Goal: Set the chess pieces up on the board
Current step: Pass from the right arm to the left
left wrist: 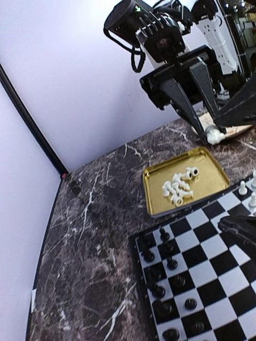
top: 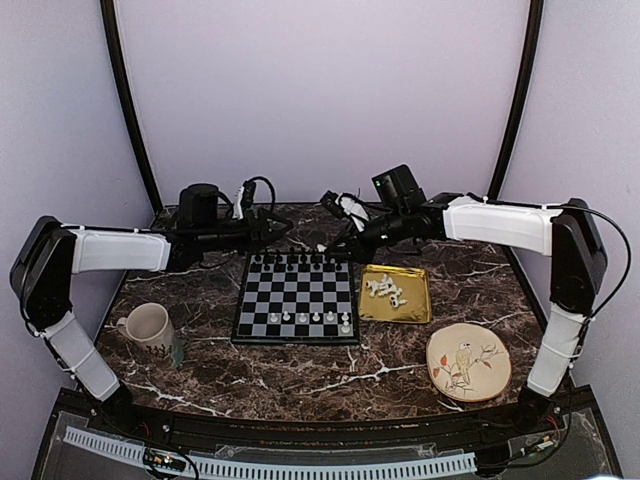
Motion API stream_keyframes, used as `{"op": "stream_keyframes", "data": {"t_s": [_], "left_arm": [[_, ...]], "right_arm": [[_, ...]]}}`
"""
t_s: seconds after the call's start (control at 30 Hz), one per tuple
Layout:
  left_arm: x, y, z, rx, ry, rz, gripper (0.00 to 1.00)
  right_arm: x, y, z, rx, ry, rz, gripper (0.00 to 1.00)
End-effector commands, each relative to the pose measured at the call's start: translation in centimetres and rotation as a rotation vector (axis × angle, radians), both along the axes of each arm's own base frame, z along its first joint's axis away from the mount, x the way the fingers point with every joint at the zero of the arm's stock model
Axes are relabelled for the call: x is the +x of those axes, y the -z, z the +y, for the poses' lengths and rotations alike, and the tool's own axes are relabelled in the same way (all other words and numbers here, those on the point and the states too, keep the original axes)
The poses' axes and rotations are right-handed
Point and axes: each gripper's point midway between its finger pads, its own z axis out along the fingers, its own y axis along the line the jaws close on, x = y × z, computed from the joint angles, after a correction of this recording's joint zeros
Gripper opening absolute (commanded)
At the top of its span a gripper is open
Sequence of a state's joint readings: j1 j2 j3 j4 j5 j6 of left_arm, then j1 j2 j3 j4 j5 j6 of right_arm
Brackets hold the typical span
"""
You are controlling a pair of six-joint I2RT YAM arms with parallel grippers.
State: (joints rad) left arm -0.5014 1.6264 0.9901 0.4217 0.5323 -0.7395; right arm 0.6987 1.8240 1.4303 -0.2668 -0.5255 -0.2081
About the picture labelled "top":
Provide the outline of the black grey chess board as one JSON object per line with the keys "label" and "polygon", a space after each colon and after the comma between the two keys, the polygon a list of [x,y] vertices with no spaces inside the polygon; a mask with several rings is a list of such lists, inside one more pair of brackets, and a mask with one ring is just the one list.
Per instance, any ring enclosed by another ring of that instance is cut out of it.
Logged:
{"label": "black grey chess board", "polygon": [[[284,311],[291,316],[288,323],[281,322]],[[335,314],[333,322],[326,321],[329,311]],[[341,320],[345,311],[349,322]],[[278,314],[277,323],[269,322],[272,312]],[[314,312],[320,314],[319,322],[312,321]],[[306,323],[298,322],[300,313],[306,314]],[[341,331],[343,324],[351,326],[348,334]],[[357,345],[359,317],[352,263],[318,251],[249,255],[231,341],[244,345]]]}

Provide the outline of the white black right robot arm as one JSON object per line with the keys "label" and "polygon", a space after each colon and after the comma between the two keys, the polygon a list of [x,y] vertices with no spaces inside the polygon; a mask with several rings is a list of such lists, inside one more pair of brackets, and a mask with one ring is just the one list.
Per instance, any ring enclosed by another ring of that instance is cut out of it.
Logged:
{"label": "white black right robot arm", "polygon": [[496,244],[538,253],[551,260],[550,315],[532,370],[528,396],[510,413],[521,434],[534,432],[549,416],[550,397],[578,357],[608,259],[585,201],[534,205],[475,194],[443,192],[427,197],[410,168],[402,164],[372,179],[382,204],[370,218],[363,200],[351,193],[326,192],[321,205],[350,221],[328,250],[361,264],[378,249],[404,240],[455,240]]}

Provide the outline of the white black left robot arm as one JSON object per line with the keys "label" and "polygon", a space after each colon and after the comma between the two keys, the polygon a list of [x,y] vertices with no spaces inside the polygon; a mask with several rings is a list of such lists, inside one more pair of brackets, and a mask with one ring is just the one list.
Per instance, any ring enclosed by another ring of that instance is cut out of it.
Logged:
{"label": "white black left robot arm", "polygon": [[165,227],[89,226],[52,215],[36,220],[10,270],[10,286],[29,333],[41,338],[56,361],[86,394],[103,406],[101,417],[120,436],[141,427],[131,393],[96,348],[97,333],[82,314],[80,280],[106,273],[111,280],[129,271],[178,273],[208,252],[248,253],[283,238],[293,221],[276,205],[257,206],[253,180],[230,199],[215,185],[196,183],[179,195]]}

